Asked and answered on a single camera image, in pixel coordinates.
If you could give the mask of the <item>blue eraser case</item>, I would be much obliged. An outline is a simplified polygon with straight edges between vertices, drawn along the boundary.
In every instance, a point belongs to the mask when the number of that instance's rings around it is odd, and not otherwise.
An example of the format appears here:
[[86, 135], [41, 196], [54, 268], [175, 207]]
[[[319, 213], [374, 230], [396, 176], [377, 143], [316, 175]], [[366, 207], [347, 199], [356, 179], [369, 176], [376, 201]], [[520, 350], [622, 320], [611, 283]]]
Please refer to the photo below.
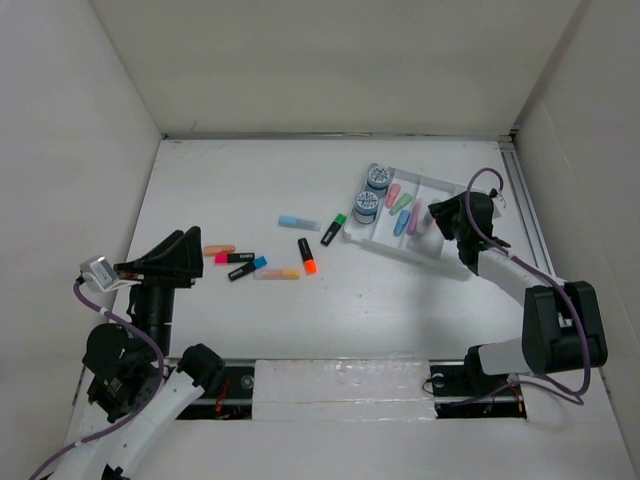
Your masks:
[[408, 209], [403, 209], [398, 213], [398, 218], [393, 230], [393, 235], [395, 237], [400, 237], [406, 232], [411, 220], [411, 216], [412, 213]]

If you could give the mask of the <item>pink eraser case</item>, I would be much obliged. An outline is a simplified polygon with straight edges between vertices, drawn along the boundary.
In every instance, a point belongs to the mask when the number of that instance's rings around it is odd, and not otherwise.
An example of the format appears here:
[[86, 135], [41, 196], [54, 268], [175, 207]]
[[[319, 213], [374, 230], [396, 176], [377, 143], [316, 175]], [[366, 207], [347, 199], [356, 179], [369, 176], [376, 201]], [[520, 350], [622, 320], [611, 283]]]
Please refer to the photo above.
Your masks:
[[385, 207], [387, 209], [391, 209], [394, 205], [399, 193], [401, 192], [401, 185], [398, 183], [393, 183], [387, 192], [385, 199]]

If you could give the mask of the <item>yellow cap translucent marker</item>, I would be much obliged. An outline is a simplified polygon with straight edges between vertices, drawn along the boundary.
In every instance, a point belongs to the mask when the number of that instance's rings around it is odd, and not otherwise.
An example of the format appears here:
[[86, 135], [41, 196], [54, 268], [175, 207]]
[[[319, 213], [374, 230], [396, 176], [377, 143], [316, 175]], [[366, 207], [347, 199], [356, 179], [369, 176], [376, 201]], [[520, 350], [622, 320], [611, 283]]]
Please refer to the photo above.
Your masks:
[[301, 273], [297, 269], [260, 269], [254, 272], [256, 280], [299, 280]]

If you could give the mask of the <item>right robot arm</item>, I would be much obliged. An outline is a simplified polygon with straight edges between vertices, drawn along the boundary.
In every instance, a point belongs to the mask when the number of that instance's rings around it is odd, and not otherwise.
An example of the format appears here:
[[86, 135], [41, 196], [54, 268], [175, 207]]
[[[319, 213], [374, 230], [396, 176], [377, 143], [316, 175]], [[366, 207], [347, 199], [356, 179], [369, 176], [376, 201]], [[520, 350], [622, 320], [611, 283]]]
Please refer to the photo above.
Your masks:
[[469, 348], [462, 381], [473, 394], [489, 396], [525, 375], [532, 386], [578, 399], [590, 386], [592, 369], [609, 357], [596, 291], [513, 254], [493, 233], [493, 198], [466, 192], [428, 208], [443, 237], [455, 242], [462, 264], [523, 309], [518, 338]]

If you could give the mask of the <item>blue cap clear marker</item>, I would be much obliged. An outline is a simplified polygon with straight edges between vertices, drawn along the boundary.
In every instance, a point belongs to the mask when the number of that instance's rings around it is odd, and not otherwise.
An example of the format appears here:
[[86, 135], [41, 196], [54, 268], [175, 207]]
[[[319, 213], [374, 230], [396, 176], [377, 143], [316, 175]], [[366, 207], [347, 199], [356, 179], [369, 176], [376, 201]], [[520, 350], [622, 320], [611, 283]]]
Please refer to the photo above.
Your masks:
[[301, 229], [308, 231], [319, 231], [322, 226], [322, 224], [317, 221], [287, 215], [281, 215], [278, 218], [278, 225], [284, 228]]

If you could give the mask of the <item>orange cap black highlighter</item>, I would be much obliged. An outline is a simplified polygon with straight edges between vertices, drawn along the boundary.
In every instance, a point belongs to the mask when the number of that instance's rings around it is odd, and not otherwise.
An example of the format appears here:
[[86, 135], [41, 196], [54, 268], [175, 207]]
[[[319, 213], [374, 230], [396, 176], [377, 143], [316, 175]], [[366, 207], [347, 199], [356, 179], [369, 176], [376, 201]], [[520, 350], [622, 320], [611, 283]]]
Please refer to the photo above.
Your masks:
[[299, 238], [297, 240], [298, 248], [300, 251], [301, 259], [303, 262], [304, 270], [307, 275], [313, 275], [317, 272], [317, 265], [312, 254], [310, 245], [306, 238]]

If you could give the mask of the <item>green eraser case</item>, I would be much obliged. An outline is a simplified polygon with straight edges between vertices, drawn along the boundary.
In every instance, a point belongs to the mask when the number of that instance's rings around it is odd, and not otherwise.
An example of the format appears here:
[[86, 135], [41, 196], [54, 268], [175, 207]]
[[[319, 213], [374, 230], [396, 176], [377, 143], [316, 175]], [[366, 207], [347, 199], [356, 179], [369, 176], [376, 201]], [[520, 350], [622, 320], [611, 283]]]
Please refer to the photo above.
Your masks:
[[413, 201], [413, 196], [409, 193], [402, 194], [392, 205], [389, 210], [391, 215], [397, 215], [405, 207], [407, 207]]

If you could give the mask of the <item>purple translucent marker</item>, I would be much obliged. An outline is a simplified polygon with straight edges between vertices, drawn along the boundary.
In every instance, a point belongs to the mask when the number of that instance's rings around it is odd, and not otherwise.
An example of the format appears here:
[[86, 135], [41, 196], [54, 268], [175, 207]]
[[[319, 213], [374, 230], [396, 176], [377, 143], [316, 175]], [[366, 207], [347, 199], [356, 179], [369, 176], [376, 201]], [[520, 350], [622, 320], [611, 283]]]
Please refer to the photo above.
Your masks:
[[414, 202], [412, 211], [411, 211], [411, 216], [409, 219], [409, 223], [407, 225], [407, 229], [406, 229], [406, 234], [409, 236], [412, 236], [416, 233], [417, 227], [418, 227], [418, 223], [420, 220], [420, 216], [421, 216], [421, 209], [422, 209], [422, 200], [421, 199], [417, 199]]

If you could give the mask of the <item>orange cap clear marker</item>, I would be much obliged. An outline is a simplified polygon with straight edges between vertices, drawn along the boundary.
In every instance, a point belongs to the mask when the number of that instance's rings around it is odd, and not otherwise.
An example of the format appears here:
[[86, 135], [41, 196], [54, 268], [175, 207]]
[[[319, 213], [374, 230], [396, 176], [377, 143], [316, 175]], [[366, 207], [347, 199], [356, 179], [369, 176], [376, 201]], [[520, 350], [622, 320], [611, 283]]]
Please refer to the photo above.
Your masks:
[[409, 239], [407, 246], [414, 252], [426, 252], [432, 248], [434, 242], [434, 220], [430, 214], [416, 224], [416, 229]]

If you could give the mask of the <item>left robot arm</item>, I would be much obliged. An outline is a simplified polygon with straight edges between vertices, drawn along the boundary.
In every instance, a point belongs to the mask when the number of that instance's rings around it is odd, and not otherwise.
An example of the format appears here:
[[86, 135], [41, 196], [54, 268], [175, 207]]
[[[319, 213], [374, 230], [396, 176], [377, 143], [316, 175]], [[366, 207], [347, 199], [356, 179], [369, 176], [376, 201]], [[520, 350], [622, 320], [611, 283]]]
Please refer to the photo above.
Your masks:
[[204, 272], [201, 230], [176, 230], [143, 256], [81, 264], [76, 298], [105, 322], [86, 341], [93, 378], [79, 437], [56, 455], [53, 479], [130, 479], [170, 424], [222, 387], [225, 362], [204, 344], [166, 362], [175, 293]]

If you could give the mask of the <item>green cap clear marker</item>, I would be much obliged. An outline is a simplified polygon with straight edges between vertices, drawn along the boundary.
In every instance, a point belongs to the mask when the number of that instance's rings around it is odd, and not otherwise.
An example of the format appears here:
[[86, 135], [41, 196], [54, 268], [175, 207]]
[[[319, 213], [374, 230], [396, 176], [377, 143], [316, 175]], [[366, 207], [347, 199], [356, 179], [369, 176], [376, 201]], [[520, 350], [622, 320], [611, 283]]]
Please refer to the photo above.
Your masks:
[[424, 217], [423, 217], [422, 225], [425, 228], [429, 228], [433, 224], [433, 222], [434, 222], [434, 218], [433, 218], [432, 214], [430, 213], [430, 211], [427, 210], [425, 215], [424, 215]]

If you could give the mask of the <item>blue patterned tape roll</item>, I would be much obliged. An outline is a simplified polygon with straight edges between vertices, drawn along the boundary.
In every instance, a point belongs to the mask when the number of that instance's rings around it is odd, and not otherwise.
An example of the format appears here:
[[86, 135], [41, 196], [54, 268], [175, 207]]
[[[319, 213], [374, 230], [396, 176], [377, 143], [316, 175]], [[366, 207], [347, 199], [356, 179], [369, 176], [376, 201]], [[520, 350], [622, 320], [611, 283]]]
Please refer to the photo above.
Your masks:
[[366, 188], [373, 192], [382, 194], [388, 189], [392, 175], [390, 170], [378, 164], [371, 166], [366, 176]]

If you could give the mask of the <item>green cap black highlighter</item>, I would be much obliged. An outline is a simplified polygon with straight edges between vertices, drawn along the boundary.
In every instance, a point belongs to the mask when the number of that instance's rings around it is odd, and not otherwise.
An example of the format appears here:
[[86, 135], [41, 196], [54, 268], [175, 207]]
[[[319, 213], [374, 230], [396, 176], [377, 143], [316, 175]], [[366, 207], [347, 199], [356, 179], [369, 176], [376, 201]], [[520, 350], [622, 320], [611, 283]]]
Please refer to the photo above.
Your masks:
[[334, 220], [331, 222], [331, 224], [327, 228], [327, 230], [325, 231], [324, 235], [322, 236], [320, 243], [323, 246], [329, 246], [331, 242], [334, 240], [334, 238], [337, 236], [341, 228], [343, 227], [346, 220], [347, 220], [346, 215], [337, 214]]

